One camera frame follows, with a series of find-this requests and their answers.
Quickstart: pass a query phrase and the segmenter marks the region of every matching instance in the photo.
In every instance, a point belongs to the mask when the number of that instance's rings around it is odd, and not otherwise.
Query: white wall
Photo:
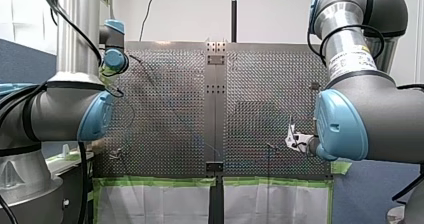
[[[100,23],[109,18],[101,2]],[[45,0],[0,0],[0,39],[56,54],[57,28]]]
[[[149,0],[114,0],[116,18],[126,24],[127,40],[139,38]],[[399,41],[392,76],[405,84],[424,80],[424,60],[419,59],[420,2],[406,0],[409,26]],[[311,0],[239,0],[238,41],[255,43],[305,43]],[[215,41],[231,39],[231,0],[154,0],[143,40]]]
[[[148,1],[114,0],[127,40],[138,40]],[[305,43],[310,1],[239,0],[238,41]],[[424,81],[424,0],[406,1],[408,31],[399,41],[391,73],[399,85]],[[108,17],[102,3],[101,22]],[[230,23],[231,0],[154,0],[143,40],[230,40]],[[56,32],[44,0],[0,0],[0,38],[55,54]]]

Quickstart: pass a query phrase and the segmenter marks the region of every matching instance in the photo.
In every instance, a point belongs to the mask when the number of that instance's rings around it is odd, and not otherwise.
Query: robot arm
[[[108,20],[99,27],[100,0],[58,3],[66,13],[58,18],[56,74],[41,85],[0,85],[0,198],[21,224],[45,223],[46,216],[49,223],[62,222],[62,181],[47,169],[41,142],[78,141],[83,147],[82,142],[102,138],[112,114],[107,89],[128,68],[124,26]],[[101,62],[78,31],[94,47],[105,45]],[[28,215],[28,210],[36,214]],[[4,211],[0,222],[9,222]]]
[[[323,43],[330,82],[316,102],[318,156],[335,160],[382,160],[422,163],[424,94],[398,90],[385,72],[394,39],[407,26],[404,0],[317,0],[311,32]],[[375,33],[347,25],[368,25],[384,36],[386,48],[376,60]]]

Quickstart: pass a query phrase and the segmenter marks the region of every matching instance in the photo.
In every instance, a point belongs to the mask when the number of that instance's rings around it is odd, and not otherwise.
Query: perforated metal panel
[[[96,176],[205,175],[204,46],[127,43],[128,54],[142,62],[130,57],[119,80],[125,98],[115,102]]]
[[[96,176],[204,177],[205,156],[223,160],[226,176],[330,174],[328,163],[284,143],[290,116],[297,131],[313,131],[318,91],[310,86],[327,82],[306,45],[228,43],[225,64],[215,67],[207,63],[206,43],[130,42],[126,48],[142,63],[130,58],[120,78],[126,97],[115,102]]]
[[[313,133],[313,110],[327,73],[306,45],[228,44],[224,168],[227,176],[325,178],[328,163],[286,147],[290,116]]]

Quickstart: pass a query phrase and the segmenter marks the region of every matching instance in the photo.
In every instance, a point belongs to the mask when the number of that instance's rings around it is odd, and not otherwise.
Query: black pole
[[[231,42],[237,42],[237,0],[231,0]]]

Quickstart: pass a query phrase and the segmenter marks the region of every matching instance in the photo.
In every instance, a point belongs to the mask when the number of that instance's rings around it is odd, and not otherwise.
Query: blue joint cap
[[[112,95],[100,92],[91,102],[78,128],[78,141],[94,141],[105,136],[112,119]]]
[[[125,35],[124,23],[115,19],[109,19],[105,21],[105,26],[113,28]]]
[[[117,49],[108,49],[105,53],[104,64],[112,71],[119,71],[125,65],[126,59],[124,54]]]
[[[368,135],[356,108],[339,91],[321,92],[315,107],[320,145],[324,159],[342,157],[359,161],[368,155]]]

